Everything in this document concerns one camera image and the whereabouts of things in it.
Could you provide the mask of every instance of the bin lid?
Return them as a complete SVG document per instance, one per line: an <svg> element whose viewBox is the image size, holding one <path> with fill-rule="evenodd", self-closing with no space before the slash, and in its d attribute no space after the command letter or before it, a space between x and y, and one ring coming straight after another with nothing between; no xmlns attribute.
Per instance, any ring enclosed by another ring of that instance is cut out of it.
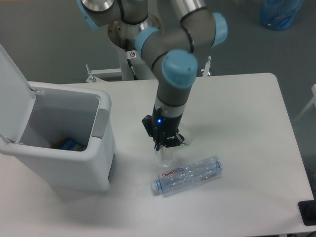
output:
<svg viewBox="0 0 316 237"><path fill-rule="evenodd" d="M0 45L0 138L18 143L30 118L36 93Z"/></svg>

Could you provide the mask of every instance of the bottle label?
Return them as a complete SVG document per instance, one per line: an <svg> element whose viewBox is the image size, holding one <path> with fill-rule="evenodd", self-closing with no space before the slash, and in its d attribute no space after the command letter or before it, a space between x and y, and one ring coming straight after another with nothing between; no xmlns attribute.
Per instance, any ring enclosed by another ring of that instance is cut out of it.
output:
<svg viewBox="0 0 316 237"><path fill-rule="evenodd" d="M169 176L170 174L175 174L182 171L183 171L183 168L176 168L176 169L173 169L172 171L169 171L168 173L162 174L160 177L163 178L163 177Z"/></svg>

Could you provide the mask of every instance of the bin handle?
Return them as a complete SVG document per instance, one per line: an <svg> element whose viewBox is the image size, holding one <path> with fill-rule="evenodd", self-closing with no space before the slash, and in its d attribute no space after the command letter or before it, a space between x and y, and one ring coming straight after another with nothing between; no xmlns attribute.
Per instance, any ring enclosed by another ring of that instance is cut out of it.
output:
<svg viewBox="0 0 316 237"><path fill-rule="evenodd" d="M110 112L106 109L98 109L97 116L95 117L94 126L92 129L92 137L102 139L105 127L108 123Z"/></svg>

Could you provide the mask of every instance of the trash bin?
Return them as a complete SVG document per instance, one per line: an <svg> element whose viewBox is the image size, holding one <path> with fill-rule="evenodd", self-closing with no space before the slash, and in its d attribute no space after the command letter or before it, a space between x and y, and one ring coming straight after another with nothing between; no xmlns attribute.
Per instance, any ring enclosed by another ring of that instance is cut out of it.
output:
<svg viewBox="0 0 316 237"><path fill-rule="evenodd" d="M48 183L89 191L110 187L110 111L104 91L28 82L0 45L0 153L15 156ZM86 149L51 148L65 138Z"/></svg>

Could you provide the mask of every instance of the plastic bottle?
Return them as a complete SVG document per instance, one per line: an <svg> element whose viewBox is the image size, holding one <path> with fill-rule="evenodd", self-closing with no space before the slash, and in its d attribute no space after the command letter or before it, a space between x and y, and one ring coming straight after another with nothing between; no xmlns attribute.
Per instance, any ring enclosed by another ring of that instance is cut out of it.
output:
<svg viewBox="0 0 316 237"><path fill-rule="evenodd" d="M159 175L151 182L152 190L155 196L161 193L169 196L219 177L222 169L217 157L209 157Z"/></svg>
<svg viewBox="0 0 316 237"><path fill-rule="evenodd" d="M266 0L261 9L261 23L273 30L290 27L304 0Z"/></svg>

